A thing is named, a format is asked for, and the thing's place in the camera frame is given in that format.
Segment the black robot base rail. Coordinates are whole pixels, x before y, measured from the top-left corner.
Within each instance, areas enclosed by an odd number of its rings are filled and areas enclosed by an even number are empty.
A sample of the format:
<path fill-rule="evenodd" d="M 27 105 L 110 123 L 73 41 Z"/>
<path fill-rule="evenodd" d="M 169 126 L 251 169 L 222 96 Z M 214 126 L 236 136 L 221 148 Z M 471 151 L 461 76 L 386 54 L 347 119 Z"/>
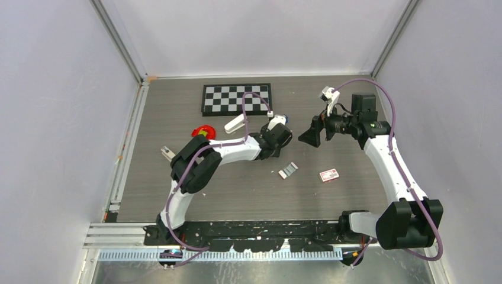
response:
<path fill-rule="evenodd" d="M 348 244 L 361 248 L 369 237 L 348 231 L 344 224 L 328 220 L 302 221 L 187 221 L 169 231 L 161 221 L 144 228 L 144 245 L 181 244 L 192 251 L 276 252 L 288 244 L 291 252 L 328 251 Z"/>

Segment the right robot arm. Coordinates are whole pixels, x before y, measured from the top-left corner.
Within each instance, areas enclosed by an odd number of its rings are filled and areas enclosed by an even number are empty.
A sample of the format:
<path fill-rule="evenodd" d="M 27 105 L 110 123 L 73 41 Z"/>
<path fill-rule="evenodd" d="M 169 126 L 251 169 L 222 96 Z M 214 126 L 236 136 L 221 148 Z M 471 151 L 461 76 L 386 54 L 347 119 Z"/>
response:
<path fill-rule="evenodd" d="M 351 110 L 338 114 L 339 95 L 330 87 L 321 92 L 326 108 L 313 117 L 310 128 L 298 139 L 319 147 L 323 130 L 327 141 L 335 134 L 352 136 L 375 167 L 389 203 L 381 215 L 343 211 L 337 228 L 340 239 L 352 243 L 364 234 L 377 239 L 387 250 L 431 247 L 443 215 L 442 204 L 428 198 L 411 177 L 391 134 L 391 124 L 378 120 L 376 96 L 356 93 Z"/>

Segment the black and white stapler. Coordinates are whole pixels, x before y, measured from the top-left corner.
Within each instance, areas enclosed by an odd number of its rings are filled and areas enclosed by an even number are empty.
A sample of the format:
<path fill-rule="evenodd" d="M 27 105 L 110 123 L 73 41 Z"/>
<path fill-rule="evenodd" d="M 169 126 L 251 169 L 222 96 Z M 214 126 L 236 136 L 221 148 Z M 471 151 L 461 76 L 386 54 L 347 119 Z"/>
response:
<path fill-rule="evenodd" d="M 176 156 L 176 154 L 172 150 L 167 148 L 166 146 L 163 146 L 160 149 L 160 152 L 163 155 L 163 157 L 165 157 L 169 162 L 171 162 L 174 159 L 174 157 Z"/>

